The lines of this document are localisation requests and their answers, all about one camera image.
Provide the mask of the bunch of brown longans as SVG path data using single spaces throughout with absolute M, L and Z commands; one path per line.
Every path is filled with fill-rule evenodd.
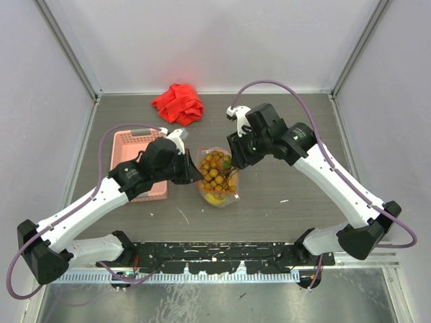
M 207 192 L 235 193 L 238 168 L 232 165 L 232 156 L 224 150 L 204 150 L 199 170 L 203 179 L 199 185 Z

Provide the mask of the yellow pear fruit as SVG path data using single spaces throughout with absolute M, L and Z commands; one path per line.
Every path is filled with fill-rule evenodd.
M 215 207 L 224 207 L 227 203 L 227 195 L 224 192 L 207 192 L 203 198 Z

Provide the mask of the clear zip top bag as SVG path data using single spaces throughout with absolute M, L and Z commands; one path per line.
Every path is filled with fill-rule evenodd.
M 212 206 L 223 208 L 239 201 L 239 169 L 232 164 L 232 154 L 221 147 L 199 148 L 199 194 Z

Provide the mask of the pink perforated plastic basket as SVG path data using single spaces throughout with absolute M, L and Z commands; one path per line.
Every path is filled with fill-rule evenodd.
M 159 137 L 165 137 L 168 130 L 162 128 L 157 131 L 151 128 L 117 131 L 114 134 L 110 169 L 119 163 L 129 161 L 137 157 L 140 151 L 145 151 L 147 146 Z M 167 181 L 155 183 L 150 191 L 144 192 L 133 199 L 133 202 L 160 201 L 168 198 Z

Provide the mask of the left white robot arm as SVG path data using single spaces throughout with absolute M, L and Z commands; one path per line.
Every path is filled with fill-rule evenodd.
M 149 192 L 156 183 L 184 185 L 199 181 L 202 175 L 185 147 L 186 136 L 184 129 L 176 129 L 158 137 L 136 158 L 119 163 L 92 191 L 67 208 L 39 223 L 29 219 L 21 222 L 17 227 L 18 246 L 36 281 L 49 284 L 79 262 L 105 260 L 129 266 L 135 251 L 114 235 L 87 242 L 74 239 L 107 213 Z M 78 244 L 92 251 L 77 249 Z

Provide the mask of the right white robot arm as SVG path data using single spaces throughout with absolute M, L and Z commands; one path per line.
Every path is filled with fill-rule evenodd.
M 330 153 L 322 153 L 314 131 L 303 122 L 288 127 L 271 104 L 229 107 L 236 122 L 228 135 L 232 165 L 244 169 L 271 155 L 310 178 L 341 210 L 347 221 L 325 229 L 310 228 L 296 240 L 298 262 L 312 264 L 320 254 L 344 251 L 364 260 L 392 226 L 384 216 L 398 217 L 401 207 L 368 192 Z

